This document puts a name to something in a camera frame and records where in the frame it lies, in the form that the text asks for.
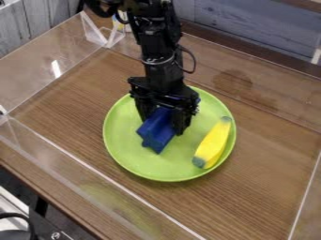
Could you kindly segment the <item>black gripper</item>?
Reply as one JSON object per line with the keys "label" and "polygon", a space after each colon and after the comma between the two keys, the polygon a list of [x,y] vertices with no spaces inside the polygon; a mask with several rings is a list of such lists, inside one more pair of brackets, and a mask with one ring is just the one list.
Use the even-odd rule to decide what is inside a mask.
{"label": "black gripper", "polygon": [[[195,91],[184,84],[183,61],[180,59],[143,59],[145,75],[129,77],[129,96],[133,98],[136,111],[145,121],[156,109],[148,96],[163,98],[168,95],[188,96]],[[171,126],[176,136],[184,133],[191,125],[191,118],[198,111],[196,105],[175,106],[171,110]]]}

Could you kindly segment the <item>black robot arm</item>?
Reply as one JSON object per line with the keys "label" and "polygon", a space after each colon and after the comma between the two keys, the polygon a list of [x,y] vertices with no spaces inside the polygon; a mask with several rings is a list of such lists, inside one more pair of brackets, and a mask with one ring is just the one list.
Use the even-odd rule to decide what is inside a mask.
{"label": "black robot arm", "polygon": [[143,120],[157,108],[171,110],[169,124],[180,135],[198,110],[198,93],[184,84],[182,24],[171,0],[84,0],[101,18],[113,17],[131,28],[141,50],[145,75],[128,78],[129,96]]}

